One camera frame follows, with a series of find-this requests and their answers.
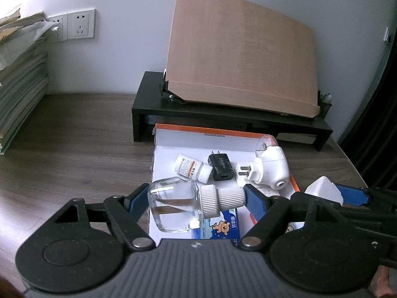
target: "wooden board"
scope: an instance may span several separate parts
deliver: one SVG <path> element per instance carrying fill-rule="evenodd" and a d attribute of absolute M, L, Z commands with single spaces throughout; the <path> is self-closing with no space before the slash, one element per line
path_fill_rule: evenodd
<path fill-rule="evenodd" d="M 187 101 L 320 110 L 311 29 L 245 0 L 176 0 L 166 77 Z"/>

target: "black charger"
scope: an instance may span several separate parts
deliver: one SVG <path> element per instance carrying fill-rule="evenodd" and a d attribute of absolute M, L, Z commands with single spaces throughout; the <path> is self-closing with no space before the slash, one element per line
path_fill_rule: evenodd
<path fill-rule="evenodd" d="M 212 176 L 216 182 L 233 179 L 233 167 L 226 153 L 212 152 L 208 157 L 208 164 L 213 168 Z"/>

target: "black desk shelf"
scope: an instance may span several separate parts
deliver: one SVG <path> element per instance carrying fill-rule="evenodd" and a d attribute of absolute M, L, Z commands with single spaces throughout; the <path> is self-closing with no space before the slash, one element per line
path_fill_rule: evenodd
<path fill-rule="evenodd" d="M 164 123 L 214 127 L 245 132 L 267 133 L 275 137 L 283 133 L 302 133 L 316 135 L 313 146 L 320 151 L 332 133 L 329 125 L 320 117 L 305 118 L 293 115 L 219 106 L 216 104 L 189 103 L 178 104 L 166 95 L 160 94 L 163 73 L 146 71 L 143 75 L 132 112 L 132 130 L 135 142 L 147 123 L 147 115 L 163 117 Z"/>

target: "white bottle cap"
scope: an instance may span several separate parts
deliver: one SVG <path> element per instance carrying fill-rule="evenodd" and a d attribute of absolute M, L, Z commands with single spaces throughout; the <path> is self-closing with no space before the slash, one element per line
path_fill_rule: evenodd
<path fill-rule="evenodd" d="M 216 189 L 215 185 L 203 185 L 200 203 L 204 219 L 211 219 L 222 211 L 244 206 L 245 192 L 242 187 Z"/>
<path fill-rule="evenodd" d="M 211 175 L 211 171 L 212 171 L 212 167 L 209 164 L 204 164 L 203 163 L 200 171 L 198 172 L 197 180 L 199 182 L 202 182 L 202 183 L 206 184 L 207 181 L 208 181 L 208 178 Z"/>

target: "stack of papers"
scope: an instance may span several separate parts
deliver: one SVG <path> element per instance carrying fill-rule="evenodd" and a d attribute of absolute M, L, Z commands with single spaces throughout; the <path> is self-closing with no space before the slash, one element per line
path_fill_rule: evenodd
<path fill-rule="evenodd" d="M 19 10 L 0 19 L 0 154 L 43 97 L 48 83 L 41 35 L 52 23 L 44 14 L 20 19 Z"/>

